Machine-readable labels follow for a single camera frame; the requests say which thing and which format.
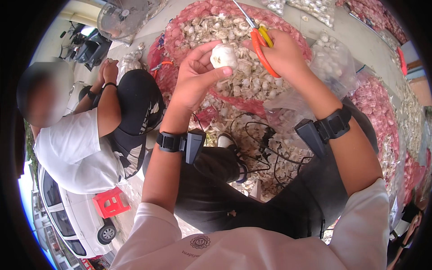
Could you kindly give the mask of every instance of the wall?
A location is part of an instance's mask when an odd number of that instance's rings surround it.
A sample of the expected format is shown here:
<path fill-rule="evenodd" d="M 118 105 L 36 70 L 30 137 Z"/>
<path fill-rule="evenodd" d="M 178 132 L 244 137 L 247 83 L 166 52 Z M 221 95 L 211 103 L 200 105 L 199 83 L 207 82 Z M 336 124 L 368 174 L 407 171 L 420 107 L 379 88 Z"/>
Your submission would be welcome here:
<path fill-rule="evenodd" d="M 39 42 L 30 64 L 36 61 L 43 61 L 50 56 L 58 57 L 60 55 L 62 42 L 64 41 L 64 43 L 67 44 L 70 37 L 66 34 L 63 38 L 60 38 L 60 34 L 63 31 L 69 30 L 69 27 L 70 22 L 56 18 Z"/>

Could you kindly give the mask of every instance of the circular emblem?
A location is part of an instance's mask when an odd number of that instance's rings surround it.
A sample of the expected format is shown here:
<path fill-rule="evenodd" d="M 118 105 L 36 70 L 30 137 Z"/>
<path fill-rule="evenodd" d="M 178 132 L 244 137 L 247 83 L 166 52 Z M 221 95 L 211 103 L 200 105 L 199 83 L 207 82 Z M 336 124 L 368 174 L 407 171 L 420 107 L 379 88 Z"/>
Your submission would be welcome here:
<path fill-rule="evenodd" d="M 199 235 L 191 240 L 191 246 L 197 249 L 203 249 L 210 245 L 210 238 L 205 235 Z"/>

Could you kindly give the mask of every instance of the red stool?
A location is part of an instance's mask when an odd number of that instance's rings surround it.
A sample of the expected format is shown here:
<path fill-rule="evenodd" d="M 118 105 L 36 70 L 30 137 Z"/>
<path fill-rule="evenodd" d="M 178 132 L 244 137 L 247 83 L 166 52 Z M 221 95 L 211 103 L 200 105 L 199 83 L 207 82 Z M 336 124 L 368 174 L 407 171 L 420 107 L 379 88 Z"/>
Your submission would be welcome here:
<path fill-rule="evenodd" d="M 118 215 L 120 213 L 130 210 L 130 206 L 123 206 L 120 194 L 123 193 L 120 188 L 115 187 L 111 190 L 96 194 L 93 197 L 93 203 L 96 207 L 98 214 L 107 219 L 109 217 Z"/>

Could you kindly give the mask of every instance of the car window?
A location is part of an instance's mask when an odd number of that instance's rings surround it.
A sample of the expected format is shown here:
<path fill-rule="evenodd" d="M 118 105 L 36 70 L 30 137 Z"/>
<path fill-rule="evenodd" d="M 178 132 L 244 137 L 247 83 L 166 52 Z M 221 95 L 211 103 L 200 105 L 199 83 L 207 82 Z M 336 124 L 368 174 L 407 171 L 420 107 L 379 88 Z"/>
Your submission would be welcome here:
<path fill-rule="evenodd" d="M 61 203 L 58 185 L 47 171 L 44 175 L 44 197 L 48 207 Z"/>
<path fill-rule="evenodd" d="M 75 235 L 75 231 L 73 230 L 67 214 L 64 210 L 51 212 L 54 223 L 57 225 L 60 233 L 63 236 L 73 236 Z"/>
<path fill-rule="evenodd" d="M 78 255 L 86 256 L 87 252 L 79 240 L 66 240 L 66 244 Z"/>

